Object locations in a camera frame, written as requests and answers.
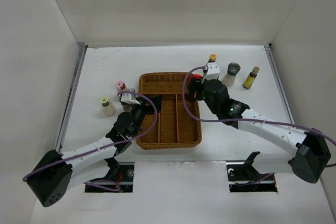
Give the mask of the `yellow cap green label bottle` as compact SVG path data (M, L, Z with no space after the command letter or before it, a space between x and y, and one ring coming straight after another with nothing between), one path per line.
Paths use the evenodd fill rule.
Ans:
M210 54L209 59L208 59L208 63L215 62L216 59L217 59L217 55L216 54Z

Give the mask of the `black top salt grinder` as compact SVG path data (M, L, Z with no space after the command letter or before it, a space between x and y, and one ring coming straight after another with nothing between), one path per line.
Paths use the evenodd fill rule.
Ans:
M235 62L231 62L227 66L227 72L222 79L223 85L231 87L236 79L237 74L240 72L240 65Z

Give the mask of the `yellow lid spice shaker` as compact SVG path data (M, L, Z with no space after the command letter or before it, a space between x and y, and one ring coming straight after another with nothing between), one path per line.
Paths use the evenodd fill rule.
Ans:
M102 97L100 99L100 104L101 104L101 107L102 107L102 112L105 116L115 115L116 108L108 97Z

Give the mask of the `red lid chili sauce jar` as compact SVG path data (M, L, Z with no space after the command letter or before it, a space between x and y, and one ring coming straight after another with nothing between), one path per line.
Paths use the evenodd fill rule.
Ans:
M191 82L191 80L196 79L196 80L202 80L202 76L199 74L191 74L188 78L188 81Z

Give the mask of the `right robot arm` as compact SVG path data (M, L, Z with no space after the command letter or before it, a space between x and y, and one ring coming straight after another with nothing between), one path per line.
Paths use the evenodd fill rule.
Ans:
M204 101L217 117L215 123L251 133L285 151L282 157L262 157L260 151L252 152L243 168L248 179L254 180L270 173L290 173L315 184L323 171L330 167L328 136L316 129L266 118L249 105L232 99L219 80L203 81L199 76L187 77L182 93L183 102Z

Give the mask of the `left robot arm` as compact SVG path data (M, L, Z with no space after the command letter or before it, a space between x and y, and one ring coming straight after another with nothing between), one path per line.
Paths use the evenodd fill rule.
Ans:
M73 151L48 151L33 171L23 178L43 207L54 205L78 184L100 187L99 181L116 179L119 164L115 157L122 154L132 141L149 133L141 125L147 115L158 119L163 96L149 97L133 91L122 91L121 96L131 98L126 102L131 110L119 114L105 136Z

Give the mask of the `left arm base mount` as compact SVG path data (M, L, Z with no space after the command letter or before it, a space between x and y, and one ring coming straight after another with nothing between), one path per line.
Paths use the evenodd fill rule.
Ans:
M135 163L119 163L111 168L105 177L90 181L85 184L85 193L132 193Z

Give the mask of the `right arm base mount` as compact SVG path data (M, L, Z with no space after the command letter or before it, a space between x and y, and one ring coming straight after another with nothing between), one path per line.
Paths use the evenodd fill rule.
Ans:
M252 152L244 161L226 163L228 187L231 193L277 193L277 184L273 173L261 174L253 167L260 152Z

